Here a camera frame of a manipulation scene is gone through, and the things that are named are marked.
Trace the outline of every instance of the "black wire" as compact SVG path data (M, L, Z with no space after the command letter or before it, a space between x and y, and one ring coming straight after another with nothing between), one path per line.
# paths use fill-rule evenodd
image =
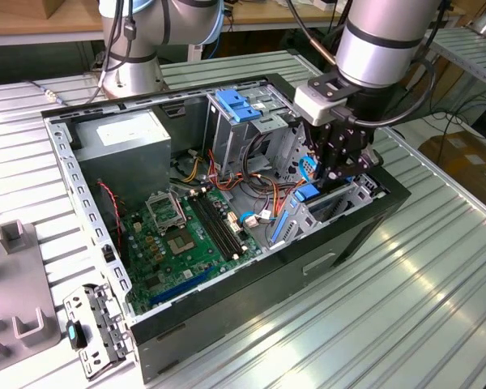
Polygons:
M176 170L176 171L177 171L177 172L178 172L178 173L179 173L181 176L183 176L183 177L185 177L185 178L189 178L189 177L190 177L190 175L191 175L190 173L189 173L189 174L187 174L187 173L186 173L184 170L182 170L182 169L180 168L180 166L179 166L179 164L178 164L178 161L176 161L174 164L172 164L172 167L174 167L174 168L175 168L175 170ZM197 183L197 184L199 184L199 185L201 185L201 184L202 184L202 183L201 183L201 182L200 182L198 179L196 179L196 178L193 178L193 179L191 180L191 182L195 182L195 183Z
M297 10L293 6L292 0L286 0L286 4L288 5L288 8L290 9L290 12L292 12L293 18L299 24L299 27L301 28L302 32L306 35L306 37L310 40L313 39L311 36L311 33L309 32L308 28L306 28L304 22L302 21L301 17L297 13Z
M45 93L45 91L50 91L48 88L41 86L37 82L31 81L30 79L26 79L25 82L30 83L31 85L34 85L35 87L40 89L43 93ZM60 105L64 105L66 107L69 106L56 92L53 92L53 91L51 91L51 92L56 96L57 99L59 99L59 101L56 101L57 103L59 103Z
M333 6L333 13L331 14L331 20L330 20L330 29L328 32L331 32L331 28L333 27L333 21L335 20L335 15L337 11L337 4L339 3L339 0L335 2L335 5Z
M430 75L430 81L428 82L427 90L421 95L420 99L413 105L411 108L407 109L405 112L401 113L398 116L395 116L390 119L381 120L379 122L367 122L364 120L355 120L353 124L356 126L362 126L365 128L373 128L376 129L378 127L383 126L393 126L394 124L400 122L404 118L407 118L415 111L417 111L421 106L425 103L426 100L432 95L433 89L436 86L436 71L434 70L432 64L423 58L417 58L417 62L420 62L425 69L427 70L428 74Z
M124 9L124 0L121 0L121 9L122 10ZM126 20L129 21L132 26L134 25L133 0L128 0L128 17L126 18ZM122 11L121 11L121 16L120 16L119 20L117 21L117 23L118 23L118 26L119 26L118 32L119 32L119 35L120 35L121 26L122 26ZM124 54L124 57L114 67L111 67L110 69L108 69L108 67L106 67L105 69L106 69L107 72L108 71L116 71L117 69L119 69L122 65L124 65L128 61L128 58L130 57L130 53L131 53L131 43L132 43L132 39L128 39L128 43L126 44L126 52Z
M432 42L434 41L434 38L437 35L437 30L439 30L439 26L440 26L441 22L443 21L443 16L445 14L445 11L446 11L446 0L441 0L441 6L439 7L439 14L437 15L436 23L434 24L432 32L430 33L430 36L428 37L426 43L424 44L423 50L418 55L418 58L423 59L427 55L427 52L430 48L430 45L432 44ZM410 88L407 89L407 91L402 96L402 98L399 99L398 102L391 109L389 109L387 111L387 113L390 113L393 110L395 110L396 108L398 108L398 106L402 103L402 101L404 101L418 87L418 85L423 81L423 79L424 79L424 76L422 75L420 77L420 79L418 79Z
M443 101L443 99L446 97L446 95L448 95L452 89L454 89L454 87L457 85L457 83L459 82L459 80L463 77L464 75L464 71L461 73L461 75L454 81L454 83L452 83L452 85L449 86L448 89L446 89L446 92L443 94L443 96L441 96L439 98L439 100L436 102L436 104L434 105L434 107L437 107L439 105L439 103L441 103ZM432 111L432 99L430 99L430 110Z
M124 1L120 0L115 3L115 13L113 15L113 24L112 24L112 28L110 29L110 36L106 44L106 58L104 60L103 69L108 69L108 65L110 62L110 51L113 45L113 34L117 30L117 24L119 23L119 15L122 15L121 3L124 3ZM85 104L92 103L96 99L97 95L99 95L99 92L100 92L100 87L98 86L94 91L92 97L90 97Z
M420 55L421 58L427 55L427 52L430 49L430 45L432 44L434 38L437 35L437 30L439 30L439 25L443 21L443 16L445 16L445 11L446 11L446 0L441 0L441 6L439 7L439 14L437 15L436 24L434 25L432 32L430 32L430 36L428 37L427 42L424 44L424 51Z
M407 138L405 138L405 135L403 135L401 132L396 130L394 127L391 127L391 130L394 131L396 134L398 134L401 138L407 140Z
M116 71L119 67L124 65L128 61L128 58L130 57L130 52L131 52L131 40L128 40L128 43L126 44L126 52L124 54L124 57L122 58L122 61L120 61L114 67L110 67L106 71Z
M323 45L319 41L317 41L311 33L309 32L308 28L305 26L304 22L302 21L301 17L297 13L297 10L293 6L292 0L286 0L288 8L290 12L292 12L293 18L301 27L302 32L306 35L309 40L309 43L330 63L335 64L335 58L328 52L327 49L324 48Z

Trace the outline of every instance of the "metal bracket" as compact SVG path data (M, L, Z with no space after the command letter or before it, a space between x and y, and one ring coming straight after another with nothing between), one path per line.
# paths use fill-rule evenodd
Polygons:
M86 346L79 350L85 376L97 378L126 359L133 350L131 338L122 323L121 309L108 284L84 285L63 304L69 320L79 322Z

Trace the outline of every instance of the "blue plastic clip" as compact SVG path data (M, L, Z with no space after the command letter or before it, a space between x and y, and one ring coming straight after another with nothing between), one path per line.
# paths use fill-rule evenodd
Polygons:
M261 112L252 108L246 99L234 89L218 91L216 92L216 97L238 123L261 117Z
M312 184L306 184L295 191L295 197L297 197L299 201L303 202L317 196L319 193L320 192L315 186Z

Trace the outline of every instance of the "yellow wire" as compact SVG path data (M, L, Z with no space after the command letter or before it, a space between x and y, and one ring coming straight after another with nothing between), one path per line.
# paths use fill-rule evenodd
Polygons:
M191 182L194 180L194 178L196 177L196 172L198 171L198 162L200 161L199 158L197 158L195 161L194 161L194 167L193 167L193 171L191 172L191 174L183 179L182 181L183 182Z

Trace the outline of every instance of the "white label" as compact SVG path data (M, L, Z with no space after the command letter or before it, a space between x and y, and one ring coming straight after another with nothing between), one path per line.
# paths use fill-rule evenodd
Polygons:
M149 135L148 126L137 126L136 128L125 128L118 123L104 124L97 128L97 134L105 146L116 143L128 142L130 140L143 138Z
M263 209L263 210L261 211L261 218L262 218L262 219L269 220L269 219L270 219L271 214L272 214L272 212L268 211L267 209Z
M266 106L263 103L252 104L252 108L254 108L254 109L263 109L265 107Z
M467 146L467 144L464 143L461 139L452 138L452 139L448 139L448 141L452 143L452 145L456 148L463 148Z
M473 165L484 165L486 162L480 156L476 154L470 154L469 156L465 156Z

